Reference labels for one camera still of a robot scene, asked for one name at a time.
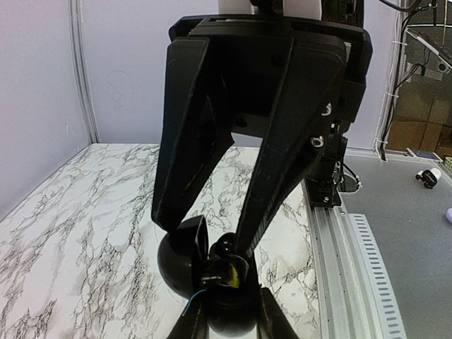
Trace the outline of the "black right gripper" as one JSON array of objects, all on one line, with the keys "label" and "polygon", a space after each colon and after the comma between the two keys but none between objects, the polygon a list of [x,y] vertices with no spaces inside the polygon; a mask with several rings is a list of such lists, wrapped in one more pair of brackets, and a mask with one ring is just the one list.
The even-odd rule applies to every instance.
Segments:
[{"label": "black right gripper", "polygon": [[265,16],[186,16],[169,29],[169,37],[208,42],[225,85],[232,132],[262,138],[268,126],[237,226],[235,250],[249,257],[282,201],[278,194],[287,195],[283,184],[301,151],[309,158],[302,169],[316,161],[319,149],[309,139],[330,126],[322,111],[342,81],[333,115],[344,122],[343,132],[355,122],[371,38],[353,25]]}]

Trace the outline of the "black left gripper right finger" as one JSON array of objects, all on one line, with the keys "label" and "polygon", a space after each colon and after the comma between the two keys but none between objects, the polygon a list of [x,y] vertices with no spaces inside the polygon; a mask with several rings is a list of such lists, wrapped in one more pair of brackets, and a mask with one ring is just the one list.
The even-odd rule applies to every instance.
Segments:
[{"label": "black left gripper right finger", "polygon": [[299,339],[267,287],[262,287],[258,295],[257,338]]}]

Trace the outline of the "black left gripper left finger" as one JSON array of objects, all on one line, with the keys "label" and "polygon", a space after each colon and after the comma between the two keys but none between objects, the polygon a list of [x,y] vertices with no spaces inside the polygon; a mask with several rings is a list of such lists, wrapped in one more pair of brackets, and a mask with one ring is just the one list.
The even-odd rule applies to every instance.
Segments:
[{"label": "black left gripper left finger", "polygon": [[208,339],[209,325],[206,306],[200,296],[189,300],[173,326],[168,339]]}]

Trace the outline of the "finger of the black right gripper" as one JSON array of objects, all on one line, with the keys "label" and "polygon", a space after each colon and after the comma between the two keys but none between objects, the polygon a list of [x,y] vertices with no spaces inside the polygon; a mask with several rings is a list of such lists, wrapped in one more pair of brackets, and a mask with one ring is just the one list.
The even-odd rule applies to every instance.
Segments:
[{"label": "finger of the black right gripper", "polygon": [[167,49],[162,138],[151,217],[175,231],[225,151],[232,115],[213,41],[175,39]]}]

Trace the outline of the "black round disc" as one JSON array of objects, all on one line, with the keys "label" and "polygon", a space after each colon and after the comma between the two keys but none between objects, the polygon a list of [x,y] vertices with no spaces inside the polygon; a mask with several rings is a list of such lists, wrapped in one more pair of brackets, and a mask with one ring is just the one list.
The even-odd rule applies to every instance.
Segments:
[{"label": "black round disc", "polygon": [[226,338],[253,331],[258,316],[259,284],[254,258],[233,252],[236,235],[208,241],[206,219],[200,215],[167,233],[157,262],[171,290],[188,300],[169,333],[170,338]]}]

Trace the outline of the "black earbud pair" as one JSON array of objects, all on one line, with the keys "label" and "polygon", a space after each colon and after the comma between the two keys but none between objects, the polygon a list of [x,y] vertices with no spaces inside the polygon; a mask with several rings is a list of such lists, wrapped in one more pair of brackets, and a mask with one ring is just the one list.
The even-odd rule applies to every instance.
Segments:
[{"label": "black earbud pair", "polygon": [[202,288],[213,286],[239,289],[246,282],[249,263],[234,249],[236,234],[229,232],[221,236],[210,248],[208,259],[203,262]]}]

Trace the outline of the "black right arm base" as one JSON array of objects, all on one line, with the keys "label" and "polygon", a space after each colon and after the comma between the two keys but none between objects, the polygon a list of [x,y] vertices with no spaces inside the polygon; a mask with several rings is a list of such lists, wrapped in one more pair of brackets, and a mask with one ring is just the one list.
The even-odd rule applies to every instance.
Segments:
[{"label": "black right arm base", "polygon": [[343,134],[349,126],[349,123],[341,126],[338,120],[331,124],[324,139],[325,146],[320,160],[306,178],[308,200],[312,208],[332,208],[341,205],[339,193],[345,192],[345,169],[350,171],[356,181],[356,188],[359,188],[357,175],[344,163],[347,139]]}]

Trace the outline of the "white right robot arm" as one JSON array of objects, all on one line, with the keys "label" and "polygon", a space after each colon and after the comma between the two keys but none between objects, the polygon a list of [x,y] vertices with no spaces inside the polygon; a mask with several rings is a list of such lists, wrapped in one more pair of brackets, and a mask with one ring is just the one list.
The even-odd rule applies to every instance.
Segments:
[{"label": "white right robot arm", "polygon": [[250,256],[301,181],[313,206],[340,204],[334,171],[355,120],[371,61],[363,3],[350,15],[186,16],[169,30],[162,139],[152,219],[176,230],[238,133],[261,139],[237,226]]}]

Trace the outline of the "lilac earbud case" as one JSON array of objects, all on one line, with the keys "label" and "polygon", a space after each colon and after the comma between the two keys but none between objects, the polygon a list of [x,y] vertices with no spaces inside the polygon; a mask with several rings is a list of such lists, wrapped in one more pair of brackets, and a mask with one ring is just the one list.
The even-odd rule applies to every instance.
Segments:
[{"label": "lilac earbud case", "polygon": [[449,208],[446,211],[446,219],[448,220],[449,223],[452,223],[452,208]]}]

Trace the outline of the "white black small device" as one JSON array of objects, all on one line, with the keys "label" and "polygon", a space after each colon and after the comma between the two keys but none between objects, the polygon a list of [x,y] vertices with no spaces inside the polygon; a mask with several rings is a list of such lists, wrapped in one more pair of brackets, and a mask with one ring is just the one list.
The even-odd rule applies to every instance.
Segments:
[{"label": "white black small device", "polygon": [[437,168],[431,168],[419,171],[415,178],[423,182],[423,185],[427,189],[433,189],[439,182],[442,176],[441,170]]}]

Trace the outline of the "aluminium front rail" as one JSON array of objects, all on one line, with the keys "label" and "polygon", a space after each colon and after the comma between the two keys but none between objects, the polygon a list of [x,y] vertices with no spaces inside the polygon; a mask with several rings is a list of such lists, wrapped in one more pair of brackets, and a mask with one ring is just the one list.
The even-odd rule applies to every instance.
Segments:
[{"label": "aluminium front rail", "polygon": [[322,338],[405,338],[381,252],[365,215],[307,208]]}]

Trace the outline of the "right aluminium frame post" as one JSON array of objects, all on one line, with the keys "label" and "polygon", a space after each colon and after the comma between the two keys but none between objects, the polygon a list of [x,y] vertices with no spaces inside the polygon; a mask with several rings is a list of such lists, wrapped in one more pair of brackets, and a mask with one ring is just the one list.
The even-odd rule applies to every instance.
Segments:
[{"label": "right aluminium frame post", "polygon": [[381,118],[379,120],[379,127],[376,132],[375,137],[375,151],[380,159],[384,162],[387,161],[385,147],[388,143],[387,141],[387,131],[390,126],[390,115],[391,115],[391,103],[393,99],[397,99],[398,95],[396,94],[397,90],[395,90],[395,86],[397,85],[399,73],[398,70],[398,62],[400,61],[400,53],[404,49],[404,41],[403,41],[403,20],[406,15],[403,12],[396,11],[395,19],[394,19],[394,28],[393,28],[393,39],[391,40],[391,53],[389,59],[389,69],[387,74],[387,81],[385,92],[383,94],[383,102],[381,106]]}]

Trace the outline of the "aluminium frame post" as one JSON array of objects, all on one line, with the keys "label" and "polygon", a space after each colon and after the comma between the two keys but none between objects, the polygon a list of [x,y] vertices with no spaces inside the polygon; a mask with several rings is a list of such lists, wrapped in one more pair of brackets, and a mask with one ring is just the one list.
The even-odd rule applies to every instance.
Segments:
[{"label": "aluminium frame post", "polygon": [[391,53],[389,59],[389,69],[387,74],[387,81],[385,92],[383,94],[383,102],[381,106],[381,118],[379,120],[379,127],[376,132],[375,137],[375,151],[380,159],[384,162],[387,161],[385,147],[388,143],[387,141],[387,131],[390,126],[390,115],[391,115],[391,103],[393,99],[397,99],[398,95],[396,94],[397,90],[395,90],[395,86],[397,85],[399,73],[398,70],[398,62],[400,61],[400,53],[404,49],[404,41],[403,41],[403,20],[406,15],[403,12],[396,11],[395,19],[394,19],[394,28],[393,28],[393,39],[391,40]]},{"label": "aluminium frame post", "polygon": [[100,135],[95,117],[83,46],[81,4],[82,1],[79,0],[68,0],[69,32],[73,55],[74,76],[88,140],[90,143],[99,143]]}]

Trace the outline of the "left aluminium frame post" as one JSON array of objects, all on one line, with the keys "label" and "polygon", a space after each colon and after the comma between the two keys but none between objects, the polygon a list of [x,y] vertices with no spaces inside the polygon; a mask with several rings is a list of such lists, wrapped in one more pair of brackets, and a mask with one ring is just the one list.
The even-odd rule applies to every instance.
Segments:
[{"label": "left aluminium frame post", "polygon": [[68,0],[69,32],[73,55],[74,76],[88,140],[90,143],[99,143],[100,135],[95,117],[83,46],[81,4],[82,1],[79,0]]}]

